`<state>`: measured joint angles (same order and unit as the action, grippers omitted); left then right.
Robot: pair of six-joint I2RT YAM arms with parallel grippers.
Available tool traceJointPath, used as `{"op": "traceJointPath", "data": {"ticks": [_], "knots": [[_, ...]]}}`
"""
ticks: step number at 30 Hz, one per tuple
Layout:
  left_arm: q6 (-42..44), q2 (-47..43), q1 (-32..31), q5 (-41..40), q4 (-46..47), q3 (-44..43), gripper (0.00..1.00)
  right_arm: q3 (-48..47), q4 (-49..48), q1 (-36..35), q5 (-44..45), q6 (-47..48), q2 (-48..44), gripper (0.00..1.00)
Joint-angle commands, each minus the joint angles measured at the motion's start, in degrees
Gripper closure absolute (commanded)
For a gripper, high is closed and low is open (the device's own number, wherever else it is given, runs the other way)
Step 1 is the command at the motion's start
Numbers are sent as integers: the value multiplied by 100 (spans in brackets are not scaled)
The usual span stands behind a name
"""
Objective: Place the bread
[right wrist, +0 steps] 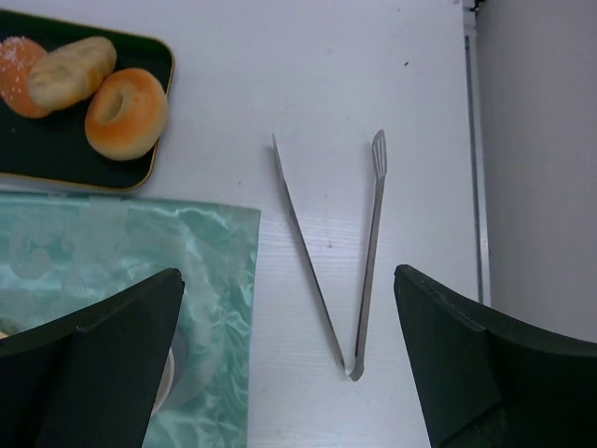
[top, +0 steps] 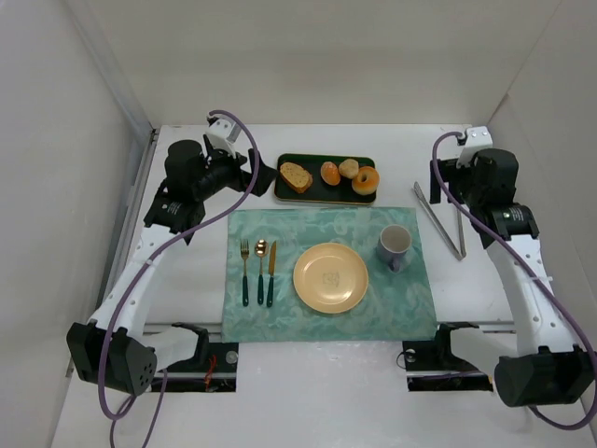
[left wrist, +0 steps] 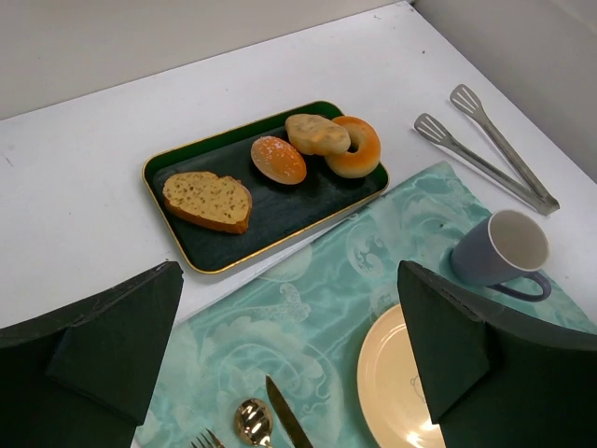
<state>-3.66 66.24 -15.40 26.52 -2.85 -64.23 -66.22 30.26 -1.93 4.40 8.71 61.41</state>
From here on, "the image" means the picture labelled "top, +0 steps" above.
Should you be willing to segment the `stainless steel tongs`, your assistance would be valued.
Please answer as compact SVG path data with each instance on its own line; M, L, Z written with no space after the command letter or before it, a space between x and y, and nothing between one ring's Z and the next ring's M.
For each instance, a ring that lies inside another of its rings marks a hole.
M420 205L423 207L423 210L431 219L434 227L438 231L441 239L444 241L446 246L451 251L452 255L458 260L461 261L466 257L466 247L465 247L465 233L464 233L464 222L463 216L459 210L456 210L456 218L457 218L457 230L458 230L458 245L452 240L449 236L447 230L439 220L438 216L434 212L431 207L431 204L427 201L423 190L418 182L414 182L412 190L419 201Z

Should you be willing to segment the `pale bread roll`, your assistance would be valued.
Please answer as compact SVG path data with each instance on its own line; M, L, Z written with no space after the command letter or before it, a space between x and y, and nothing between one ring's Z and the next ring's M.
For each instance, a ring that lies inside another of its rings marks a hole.
M360 170L359 162L355 159L346 159L340 163L338 170L341 176L354 179Z

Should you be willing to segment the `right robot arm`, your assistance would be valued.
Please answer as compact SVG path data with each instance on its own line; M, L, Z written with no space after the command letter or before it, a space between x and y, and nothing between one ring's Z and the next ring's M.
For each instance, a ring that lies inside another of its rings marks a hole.
M500 399L508 407L570 404L593 382L593 366L546 296L551 288L534 215L514 201L518 171L515 155L497 148L478 151L466 164L431 161L431 201L447 196L466 206L506 292L517 349L489 364Z

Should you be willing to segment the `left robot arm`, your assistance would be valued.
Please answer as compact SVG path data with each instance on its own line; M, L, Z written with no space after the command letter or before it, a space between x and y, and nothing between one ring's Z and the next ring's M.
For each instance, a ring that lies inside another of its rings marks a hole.
M189 245L204 221L204 203L229 188L260 197L277 177L254 149L246 156L215 148L208 140L180 140L168 148L165 178L144 219L137 247L104 303L66 341L79 378L133 397L155 374L179 361L207 358L207 329L174 323L145 336L147 290L164 257Z

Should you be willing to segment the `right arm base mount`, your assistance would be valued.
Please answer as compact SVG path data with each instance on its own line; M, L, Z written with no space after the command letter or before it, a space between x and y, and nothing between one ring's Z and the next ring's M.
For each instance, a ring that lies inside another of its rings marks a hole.
M396 365L407 373L409 392L493 392L492 379L452 353L451 334L477 329L467 323L442 323L430 340L404 341Z

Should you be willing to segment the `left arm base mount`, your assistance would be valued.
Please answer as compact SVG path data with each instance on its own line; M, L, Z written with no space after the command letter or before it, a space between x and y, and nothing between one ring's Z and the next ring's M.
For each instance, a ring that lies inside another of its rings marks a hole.
M194 324L176 323L160 333L141 337L158 365L147 369L153 379L147 389L158 392L231 393L237 386L239 345L224 343L219 332Z

